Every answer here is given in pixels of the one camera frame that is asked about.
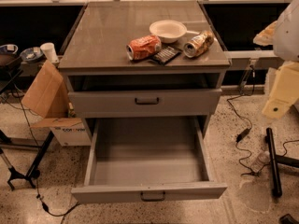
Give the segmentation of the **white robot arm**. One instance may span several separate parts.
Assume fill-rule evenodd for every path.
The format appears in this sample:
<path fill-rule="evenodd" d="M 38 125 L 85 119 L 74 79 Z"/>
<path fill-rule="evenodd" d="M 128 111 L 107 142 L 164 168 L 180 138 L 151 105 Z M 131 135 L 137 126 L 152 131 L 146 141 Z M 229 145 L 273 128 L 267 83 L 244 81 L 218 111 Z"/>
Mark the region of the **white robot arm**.
<path fill-rule="evenodd" d="M 281 118 L 299 99 L 299 0 L 292 0 L 278 19 L 254 38 L 257 45 L 272 45 L 284 63 L 276 76 L 262 113 Z"/>

